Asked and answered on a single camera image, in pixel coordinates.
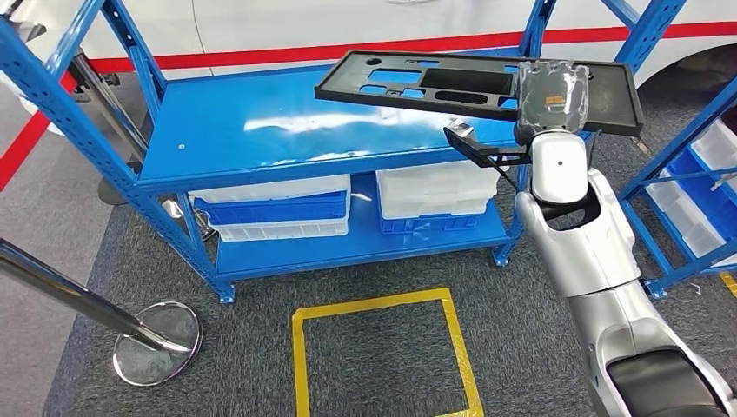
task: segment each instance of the white vehicle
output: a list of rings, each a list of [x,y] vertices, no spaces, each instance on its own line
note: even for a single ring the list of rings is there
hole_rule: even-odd
[[[42,24],[29,41],[45,60],[82,0],[0,0],[13,21]],[[350,49],[481,50],[519,42],[534,0],[125,0],[164,75],[171,78],[329,63]],[[638,12],[648,0],[630,0]],[[542,55],[610,61],[628,30],[598,0],[559,0]],[[688,0],[636,75],[650,76],[704,50],[737,44],[734,0]],[[99,16],[82,47],[101,73],[132,71]],[[0,75],[36,111],[12,83]]]

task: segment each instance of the blue metal shelf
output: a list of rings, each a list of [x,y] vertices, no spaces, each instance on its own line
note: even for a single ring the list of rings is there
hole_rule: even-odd
[[[442,133],[452,115],[316,100],[328,69],[169,82],[138,187],[189,191],[463,158]],[[469,122],[487,143],[517,146],[511,122]]]
[[[219,279],[254,278],[356,263],[432,255],[451,250],[491,248],[509,242],[493,201],[476,228],[385,235],[379,226],[379,202],[373,173],[353,175],[349,232],[345,236],[256,242],[220,242]]]
[[[710,187],[714,184],[714,181],[719,179],[720,175],[737,171],[737,168],[710,169],[690,146],[691,142],[700,137],[701,132],[733,106],[735,102],[737,102],[737,78],[733,79],[672,142],[655,156],[653,161],[636,175],[619,195],[625,215],[662,269],[663,276],[645,281],[645,286],[650,289],[651,295],[657,295],[657,298],[665,295],[664,288],[690,276],[712,274],[737,268],[737,265],[713,266],[714,263],[722,261],[737,252],[737,230],[734,227],[734,216],[731,214],[735,205],[737,205],[737,195],[729,184],[723,184],[715,191],[710,190]],[[668,168],[672,176],[659,178],[664,168]],[[645,187],[648,184],[663,181],[677,181],[680,184],[724,238],[725,244],[703,256],[696,257],[694,255],[668,216],[657,207],[652,198],[645,192]],[[665,230],[686,257],[685,265],[678,268],[671,265],[640,217],[632,210],[631,201],[638,196],[643,196],[652,207]]]
[[[626,12],[621,0],[606,0]],[[652,0],[635,22],[617,61],[635,72],[685,0]],[[555,0],[535,0],[519,46],[470,51],[476,55],[540,56]],[[136,68],[154,133],[140,175],[134,174],[107,139],[58,84],[76,46],[100,12]],[[373,179],[356,175],[349,234],[307,240],[223,243],[216,265],[197,232],[188,191],[303,177],[358,174],[376,169],[462,159],[442,128],[452,115],[380,109],[317,101],[313,86],[326,66],[281,69],[169,82],[136,29],[123,0],[83,0],[67,35],[44,68],[0,19],[0,69],[94,164],[130,206],[208,283],[221,302],[232,302],[239,279],[350,263],[495,247],[499,266],[522,234],[516,213],[505,229],[496,206],[471,230],[384,235],[379,226]],[[468,119],[486,144],[515,146],[511,122]],[[517,167],[517,182],[528,180]],[[160,195],[176,194],[187,230],[173,222]]]

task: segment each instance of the storage bin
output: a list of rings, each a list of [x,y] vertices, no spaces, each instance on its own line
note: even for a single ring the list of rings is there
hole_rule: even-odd
[[[721,119],[716,119],[704,130],[691,148],[710,169],[737,167],[737,134]],[[737,192],[737,177],[726,183]]]
[[[499,177],[471,161],[376,171],[382,219],[483,214]]]
[[[671,176],[667,169],[661,177]],[[645,187],[658,208],[665,213],[683,241],[696,257],[703,256],[725,243],[699,206],[676,181],[656,182]]]
[[[691,149],[686,148],[667,169],[672,175],[705,172],[697,157]],[[737,195],[733,190],[723,185],[712,191],[714,179],[709,175],[678,180],[678,184],[722,237],[737,237],[737,222],[734,221],[737,219]]]
[[[348,191],[284,200],[208,203],[195,199],[195,208],[207,213],[211,225],[342,219]]]
[[[350,189],[346,192],[343,212],[339,219],[301,220],[292,222],[254,222],[209,225],[220,232],[225,242],[296,239],[303,237],[340,236],[348,233]]]
[[[421,215],[416,219],[379,219],[382,233],[386,235],[421,233],[431,230],[452,232],[476,227],[479,215]]]
[[[350,188],[350,175],[319,176],[301,180],[265,182],[263,184],[238,185],[222,189],[190,191],[189,195],[207,203],[251,202],[255,200],[284,200],[345,191]]]

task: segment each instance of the chrome stanchion base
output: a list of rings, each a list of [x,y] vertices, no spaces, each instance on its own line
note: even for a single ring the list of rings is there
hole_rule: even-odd
[[[123,381],[137,387],[151,387],[177,376],[195,358],[203,343],[202,323],[191,308],[181,302],[159,302],[136,317],[168,339],[191,346],[188,354],[155,351],[120,335],[113,353],[113,366]]]

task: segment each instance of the red stripe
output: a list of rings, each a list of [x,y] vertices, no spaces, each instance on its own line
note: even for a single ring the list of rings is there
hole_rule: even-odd
[[[62,86],[67,91],[72,91],[76,87],[76,83],[69,73],[62,77]],[[0,158],[0,191],[5,189],[5,186],[10,182],[10,178],[16,174],[25,158],[28,157],[38,140],[41,139],[43,132],[49,127],[49,123],[49,119],[38,110],[30,117],[16,139],[5,150],[3,157]]]
[[[546,30],[544,43],[588,43],[624,41],[629,30],[615,28],[552,29]],[[737,22],[678,23],[672,24],[665,38],[737,35]],[[293,63],[337,59],[349,50],[406,50],[435,52],[438,50],[478,50],[500,48],[519,44],[522,32],[485,35],[448,36],[406,41],[346,43],[339,45],[278,48],[272,50],[241,50],[205,54],[157,56],[156,62],[163,70],[222,67],[257,63]],[[92,60],[95,70],[101,73],[131,72],[133,64],[128,58],[100,58]]]

